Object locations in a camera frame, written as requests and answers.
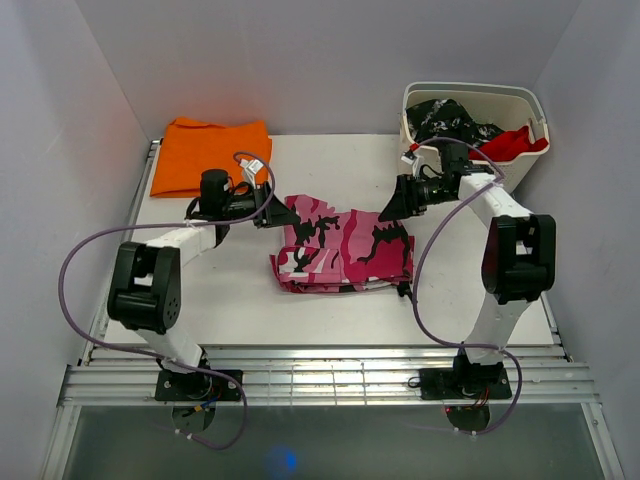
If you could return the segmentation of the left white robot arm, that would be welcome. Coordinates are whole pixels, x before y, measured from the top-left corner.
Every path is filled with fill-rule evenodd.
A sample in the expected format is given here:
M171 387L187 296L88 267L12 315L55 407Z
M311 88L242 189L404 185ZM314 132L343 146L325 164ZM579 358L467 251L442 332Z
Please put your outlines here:
M219 247L230 227L248 217L257 228L294 225L300 217L279 200L265 181L248 173L235 185L222 169L202 173L199 196L186 209L187 225L145 243L120 245L111 280L107 313L138 334L160 355L169 385L190 399L213 386L204 350L178 325L182 270Z

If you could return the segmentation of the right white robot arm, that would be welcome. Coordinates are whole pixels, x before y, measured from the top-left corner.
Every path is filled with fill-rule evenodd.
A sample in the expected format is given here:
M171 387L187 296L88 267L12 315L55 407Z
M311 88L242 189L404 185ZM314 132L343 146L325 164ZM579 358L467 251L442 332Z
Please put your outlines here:
M481 262L484 300L471 333L461 343L441 340L456 351L448 368L423 368L418 387L424 400L473 398L506 400L509 385L506 346L526 310L554 284L556 222L520 205L503 186L504 172L489 157L471 161L473 146L448 137L431 139L441 168L425 174L412 143L402 159L412 171L396 178L382 221L417 217L432 205L452 202L453 214L470 208L487 229Z

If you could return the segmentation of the pink camouflage trousers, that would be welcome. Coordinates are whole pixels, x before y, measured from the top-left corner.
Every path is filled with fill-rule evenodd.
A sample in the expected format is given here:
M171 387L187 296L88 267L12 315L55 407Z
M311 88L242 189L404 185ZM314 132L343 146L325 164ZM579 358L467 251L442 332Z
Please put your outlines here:
M284 227L284 245L270 257L280 287L294 294L346 294L385 287L411 295L414 237L377 212L339 212L308 195L285 204L300 222Z

